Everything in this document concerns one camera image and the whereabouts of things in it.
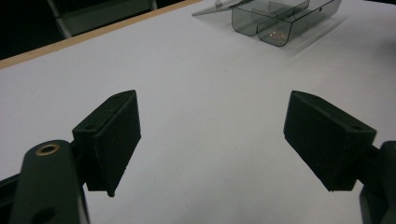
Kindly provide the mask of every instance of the dark background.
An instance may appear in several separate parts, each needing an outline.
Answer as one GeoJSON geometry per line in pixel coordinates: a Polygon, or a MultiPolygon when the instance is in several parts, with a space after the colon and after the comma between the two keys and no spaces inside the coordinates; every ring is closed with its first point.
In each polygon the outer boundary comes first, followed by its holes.
{"type": "MultiPolygon", "coordinates": [[[[62,14],[105,1],[54,0],[54,3],[62,14]]],[[[157,0],[157,6],[166,7],[181,1],[157,0]]],[[[64,39],[46,0],[3,1],[0,22],[0,60],[64,39]]]]}

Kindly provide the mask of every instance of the black plastic part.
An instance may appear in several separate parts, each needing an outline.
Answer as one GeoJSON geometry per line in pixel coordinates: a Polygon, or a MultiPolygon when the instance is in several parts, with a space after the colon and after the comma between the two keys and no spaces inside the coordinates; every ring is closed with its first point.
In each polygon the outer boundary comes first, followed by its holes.
{"type": "Polygon", "coordinates": [[[327,190],[352,190],[358,158],[376,131],[327,101],[305,92],[290,95],[284,134],[327,190]]]}
{"type": "Polygon", "coordinates": [[[8,223],[20,175],[0,181],[0,223],[8,223]]]}
{"type": "Polygon", "coordinates": [[[364,187],[361,190],[360,201],[363,224],[380,224],[389,208],[387,200],[377,197],[364,187]]]}
{"type": "Polygon", "coordinates": [[[89,223],[69,143],[49,141],[23,160],[9,223],[89,223]]]}
{"type": "Polygon", "coordinates": [[[86,155],[88,190],[106,190],[114,197],[141,137],[136,92],[108,98],[73,129],[73,135],[78,153],[86,155]]]}

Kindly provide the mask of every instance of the white tabletop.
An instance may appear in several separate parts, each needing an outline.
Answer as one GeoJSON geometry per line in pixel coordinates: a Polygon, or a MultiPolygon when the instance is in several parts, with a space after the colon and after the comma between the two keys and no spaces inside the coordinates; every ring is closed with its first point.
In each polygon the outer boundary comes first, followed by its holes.
{"type": "Polygon", "coordinates": [[[116,190],[86,192],[92,223],[361,223],[285,141],[306,91],[396,139],[396,7],[344,0],[284,48],[240,35],[207,0],[0,70],[0,179],[107,97],[136,90],[142,139],[116,190]]]}

